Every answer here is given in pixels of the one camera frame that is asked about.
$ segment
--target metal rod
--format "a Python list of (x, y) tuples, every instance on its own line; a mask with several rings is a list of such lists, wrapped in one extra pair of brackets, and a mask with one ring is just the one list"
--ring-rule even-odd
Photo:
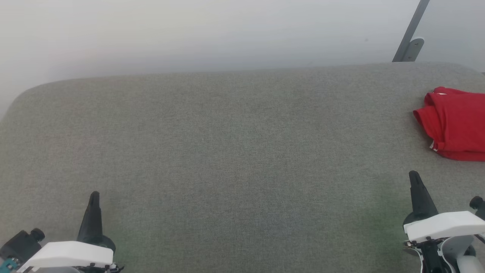
[(411, 22), (409, 22), (409, 26), (407, 27), (406, 32), (404, 33), (403, 40), (401, 41), (401, 44), (397, 48), (396, 55), (394, 55), (394, 59), (392, 59), (392, 62), (402, 62), (404, 55), (406, 54), (406, 49), (409, 46), (409, 42), (411, 42), (411, 38), (414, 35), (414, 32), (416, 32), (416, 29), (418, 28), (418, 25), (421, 21), (421, 18), (423, 17), (424, 11), (426, 10), (426, 7), (428, 6), (429, 0), (420, 0), (418, 7), (416, 8), (416, 11), (414, 12), (414, 15), (411, 19)]

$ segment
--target red cloth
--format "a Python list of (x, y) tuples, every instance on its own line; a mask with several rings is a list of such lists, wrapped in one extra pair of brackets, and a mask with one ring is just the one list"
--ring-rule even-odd
[(436, 88), (414, 116), (433, 140), (438, 154), (465, 161), (485, 161), (485, 94)]

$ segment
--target red shirt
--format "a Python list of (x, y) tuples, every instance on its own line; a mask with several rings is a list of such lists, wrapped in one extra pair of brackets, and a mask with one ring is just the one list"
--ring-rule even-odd
[(440, 155), (485, 161), (485, 94), (437, 87), (424, 98), (414, 116), (433, 140)]

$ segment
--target white wall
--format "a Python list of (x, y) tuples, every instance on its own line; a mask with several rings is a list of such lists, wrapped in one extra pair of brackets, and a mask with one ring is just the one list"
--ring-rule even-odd
[(2, 0), (0, 116), (68, 78), (390, 62), (419, 0)]
[(414, 35), (424, 38), (416, 61), (459, 63), (485, 72), (484, 15), (484, 0), (430, 0)]

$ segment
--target gray cushion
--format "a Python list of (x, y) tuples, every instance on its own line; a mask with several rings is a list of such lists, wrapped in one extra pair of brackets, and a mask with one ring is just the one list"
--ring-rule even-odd
[(127, 273), (417, 272), (407, 173), (440, 212), (485, 195), (484, 163), (440, 157), (414, 120), (440, 85), (485, 77), (397, 63), (35, 87), (0, 123), (0, 240), (74, 240), (97, 190)]

